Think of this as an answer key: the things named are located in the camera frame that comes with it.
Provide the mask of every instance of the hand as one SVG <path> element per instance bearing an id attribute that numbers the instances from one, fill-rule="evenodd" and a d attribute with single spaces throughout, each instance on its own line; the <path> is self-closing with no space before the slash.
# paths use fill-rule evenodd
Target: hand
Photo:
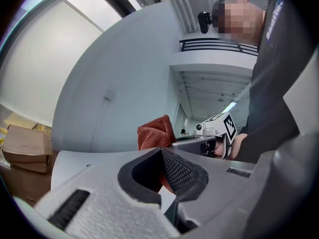
<path id="1" fill-rule="evenodd" d="M 241 142 L 243 141 L 243 139 L 246 138 L 246 136 L 247 136 L 246 133 L 241 133 L 235 137 L 233 143 L 231 144 L 230 155 L 227 158 L 228 160 L 234 160 L 237 157 Z"/>
<path id="2" fill-rule="evenodd" d="M 215 156 L 222 157 L 224 152 L 224 142 L 221 139 L 216 139 L 215 141 Z"/>

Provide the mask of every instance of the brown cardboard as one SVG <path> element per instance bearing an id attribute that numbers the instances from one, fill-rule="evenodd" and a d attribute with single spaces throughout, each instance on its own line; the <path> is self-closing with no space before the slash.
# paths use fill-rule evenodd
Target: brown cardboard
<path id="1" fill-rule="evenodd" d="M 47 162 L 13 162 L 10 161 L 11 165 L 18 166 L 23 169 L 39 172 L 39 173 L 47 173 L 50 170 L 49 158 Z"/>
<path id="2" fill-rule="evenodd" d="M 53 152 L 50 157 L 49 172 L 40 174 L 11 166 L 0 151 L 0 174 L 9 192 L 34 206 L 44 194 L 50 191 L 51 174 L 56 156 L 57 153 Z"/>
<path id="3" fill-rule="evenodd" d="M 7 161 L 47 162 L 51 154 L 49 137 L 41 131 L 10 125 L 3 144 Z"/>

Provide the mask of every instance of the black vent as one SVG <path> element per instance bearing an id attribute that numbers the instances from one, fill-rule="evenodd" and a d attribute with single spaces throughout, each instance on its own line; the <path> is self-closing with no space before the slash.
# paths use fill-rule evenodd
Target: black vent
<path id="1" fill-rule="evenodd" d="M 174 192 L 191 181 L 193 172 L 188 167 L 164 152 L 162 157 L 165 176 Z"/>
<path id="2" fill-rule="evenodd" d="M 65 230 L 74 215 L 78 212 L 85 200 L 89 197 L 90 192 L 85 190 L 76 190 L 51 216 L 48 221 L 61 230 Z"/>
<path id="3" fill-rule="evenodd" d="M 235 168 L 228 168 L 227 171 L 228 173 L 233 173 L 242 177 L 249 178 L 251 175 L 251 172 L 245 171 L 245 170 L 240 170 L 240 169 L 235 169 Z"/>

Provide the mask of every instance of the fluorescent light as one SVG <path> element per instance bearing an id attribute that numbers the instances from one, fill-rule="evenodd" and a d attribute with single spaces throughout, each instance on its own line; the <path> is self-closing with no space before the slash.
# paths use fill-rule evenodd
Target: fluorescent light
<path id="1" fill-rule="evenodd" d="M 221 113 L 224 114 L 230 111 L 236 104 L 237 102 L 232 101 Z"/>

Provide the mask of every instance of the black jacket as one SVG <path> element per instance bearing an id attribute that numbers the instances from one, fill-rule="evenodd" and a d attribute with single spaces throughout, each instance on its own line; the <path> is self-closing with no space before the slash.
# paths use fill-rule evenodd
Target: black jacket
<path id="1" fill-rule="evenodd" d="M 311 58 L 317 41 L 291 0 L 269 0 L 253 69 L 247 137 L 236 160 L 256 163 L 299 130 L 283 96 Z"/>

